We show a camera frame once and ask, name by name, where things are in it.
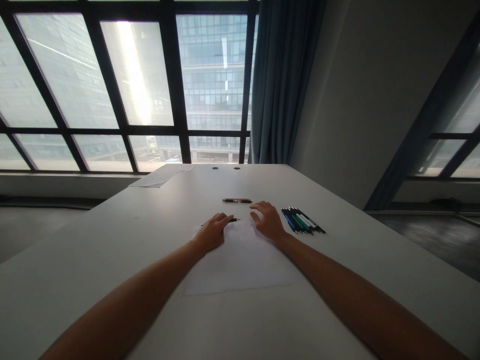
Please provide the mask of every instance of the white paper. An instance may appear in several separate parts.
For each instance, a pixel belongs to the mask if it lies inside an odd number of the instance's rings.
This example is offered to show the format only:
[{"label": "white paper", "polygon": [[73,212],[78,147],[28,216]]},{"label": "white paper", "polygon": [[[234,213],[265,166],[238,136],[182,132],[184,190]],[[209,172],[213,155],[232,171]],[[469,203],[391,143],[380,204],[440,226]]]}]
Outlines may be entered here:
[{"label": "white paper", "polygon": [[188,273],[184,296],[288,285],[301,278],[292,262],[251,222],[232,222],[224,235],[225,243]]},{"label": "white paper", "polygon": [[194,164],[165,164],[129,186],[138,188],[159,188],[175,176],[176,173],[190,171],[194,167]]}]

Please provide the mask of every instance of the green pen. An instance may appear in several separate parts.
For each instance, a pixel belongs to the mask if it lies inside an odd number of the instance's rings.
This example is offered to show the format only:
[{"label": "green pen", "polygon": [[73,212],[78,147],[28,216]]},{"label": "green pen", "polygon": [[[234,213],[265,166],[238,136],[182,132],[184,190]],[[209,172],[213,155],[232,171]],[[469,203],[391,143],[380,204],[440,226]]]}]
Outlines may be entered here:
[{"label": "green pen", "polygon": [[301,219],[297,214],[295,214],[294,216],[298,219],[298,222],[299,222],[300,225],[305,229],[305,231],[306,231],[307,233],[309,233],[310,235],[313,235],[313,234],[314,234],[314,233],[310,230],[310,228],[309,228],[307,225],[305,225],[305,223],[302,221],[302,219]]},{"label": "green pen", "polygon": [[294,214],[292,214],[292,211],[291,211],[291,210],[288,210],[288,209],[286,209],[286,210],[288,211],[288,215],[289,215],[289,216],[291,217],[291,219],[295,222],[295,225],[297,226],[298,231],[299,231],[300,233],[304,233],[305,230],[303,229],[303,226],[300,225],[299,220],[294,216]]}]

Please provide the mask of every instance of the gray floor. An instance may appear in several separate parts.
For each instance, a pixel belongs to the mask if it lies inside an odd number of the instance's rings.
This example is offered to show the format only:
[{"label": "gray floor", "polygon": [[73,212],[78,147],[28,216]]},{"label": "gray floor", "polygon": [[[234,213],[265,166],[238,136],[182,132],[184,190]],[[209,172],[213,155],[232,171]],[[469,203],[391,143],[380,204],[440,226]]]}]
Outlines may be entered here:
[{"label": "gray floor", "polygon": [[480,282],[480,227],[452,216],[373,215],[389,228]]},{"label": "gray floor", "polygon": [[85,213],[71,209],[0,207],[0,264]]}]

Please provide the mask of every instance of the blue curtain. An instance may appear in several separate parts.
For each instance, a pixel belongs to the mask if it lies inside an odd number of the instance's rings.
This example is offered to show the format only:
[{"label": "blue curtain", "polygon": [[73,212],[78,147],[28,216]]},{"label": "blue curtain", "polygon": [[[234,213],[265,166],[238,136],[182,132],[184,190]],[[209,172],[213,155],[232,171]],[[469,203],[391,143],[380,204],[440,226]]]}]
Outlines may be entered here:
[{"label": "blue curtain", "polygon": [[253,70],[250,164],[293,151],[325,0],[261,0]]}]

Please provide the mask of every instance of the skin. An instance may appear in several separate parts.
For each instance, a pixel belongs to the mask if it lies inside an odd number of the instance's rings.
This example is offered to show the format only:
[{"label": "skin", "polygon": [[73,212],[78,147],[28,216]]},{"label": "skin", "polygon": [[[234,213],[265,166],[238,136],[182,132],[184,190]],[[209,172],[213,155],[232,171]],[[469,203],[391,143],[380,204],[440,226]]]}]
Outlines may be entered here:
[{"label": "skin", "polygon": [[[277,210],[250,207],[256,228],[303,272],[330,308],[382,359],[465,359],[454,347],[371,283],[288,234]],[[218,213],[195,238],[154,262],[100,300],[41,356],[120,359],[142,337],[189,270],[224,242],[234,216]]]}]

